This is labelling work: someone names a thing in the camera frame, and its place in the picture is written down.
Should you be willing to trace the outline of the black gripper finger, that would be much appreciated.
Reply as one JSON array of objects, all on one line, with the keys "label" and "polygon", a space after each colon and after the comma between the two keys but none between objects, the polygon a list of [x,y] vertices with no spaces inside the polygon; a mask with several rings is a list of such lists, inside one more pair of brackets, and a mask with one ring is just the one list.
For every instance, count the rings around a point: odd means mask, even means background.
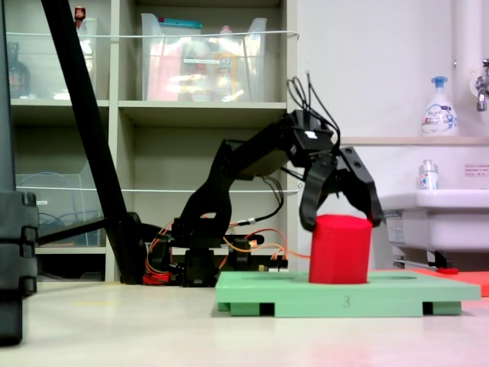
[{"label": "black gripper finger", "polygon": [[304,188],[300,201],[299,215],[302,227],[313,232],[320,206],[336,189],[335,172],[337,159],[332,155],[317,156],[304,170]]},{"label": "black gripper finger", "polygon": [[374,179],[353,147],[339,150],[336,180],[339,191],[348,202],[377,228],[384,221],[384,214]]}]

